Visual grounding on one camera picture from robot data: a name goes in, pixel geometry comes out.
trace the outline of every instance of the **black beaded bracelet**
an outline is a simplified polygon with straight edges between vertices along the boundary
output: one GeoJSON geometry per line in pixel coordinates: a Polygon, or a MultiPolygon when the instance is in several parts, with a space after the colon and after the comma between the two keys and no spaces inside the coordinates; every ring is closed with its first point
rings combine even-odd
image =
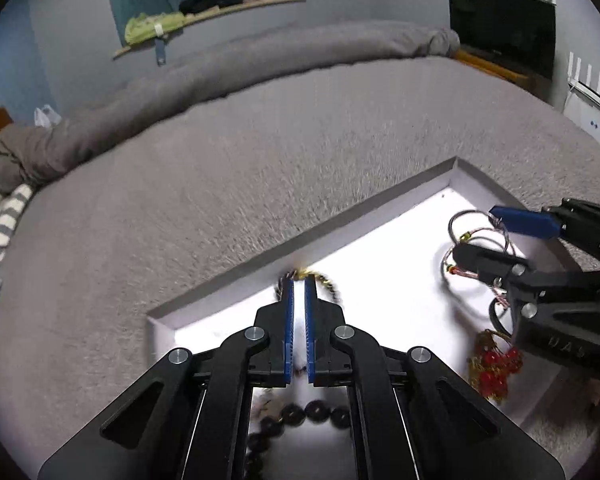
{"type": "Polygon", "coordinates": [[[339,430],[346,430],[351,425],[348,408],[339,406],[332,410],[323,400],[319,399],[309,402],[304,410],[297,404],[288,404],[282,408],[277,420],[272,416],[265,416],[260,421],[260,432],[247,436],[247,448],[250,452],[247,453],[244,461],[244,479],[264,480],[262,477],[264,468],[262,454],[269,449],[272,438],[279,437],[284,433],[285,426],[297,428],[306,419],[320,424],[328,418],[339,430]]]}

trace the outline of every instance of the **bed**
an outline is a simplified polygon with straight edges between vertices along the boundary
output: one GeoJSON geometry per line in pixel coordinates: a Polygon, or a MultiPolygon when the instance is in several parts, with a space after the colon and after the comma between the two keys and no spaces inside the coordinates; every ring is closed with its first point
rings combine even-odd
{"type": "Polygon", "coordinates": [[[41,188],[0,266],[0,439],[32,477],[147,369],[149,310],[414,174],[459,156],[529,208],[600,202],[595,140],[451,59],[452,31],[346,23],[223,48],[55,137],[1,134],[0,190],[41,188]]]}

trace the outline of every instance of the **flat screen tv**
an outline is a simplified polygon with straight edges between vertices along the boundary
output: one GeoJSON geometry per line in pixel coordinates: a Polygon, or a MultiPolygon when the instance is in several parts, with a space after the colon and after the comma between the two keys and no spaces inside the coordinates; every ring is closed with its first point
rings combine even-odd
{"type": "Polygon", "coordinates": [[[449,0],[462,44],[520,63],[551,79],[555,6],[543,0],[449,0]]]}

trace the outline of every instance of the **blue wall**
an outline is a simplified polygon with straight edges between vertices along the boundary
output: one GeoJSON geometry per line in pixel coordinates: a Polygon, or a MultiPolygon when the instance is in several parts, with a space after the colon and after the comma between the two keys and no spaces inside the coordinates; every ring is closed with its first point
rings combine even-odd
{"type": "Polygon", "coordinates": [[[0,106],[17,123],[33,124],[33,110],[56,107],[31,27],[29,0],[10,0],[0,13],[0,106]]]}

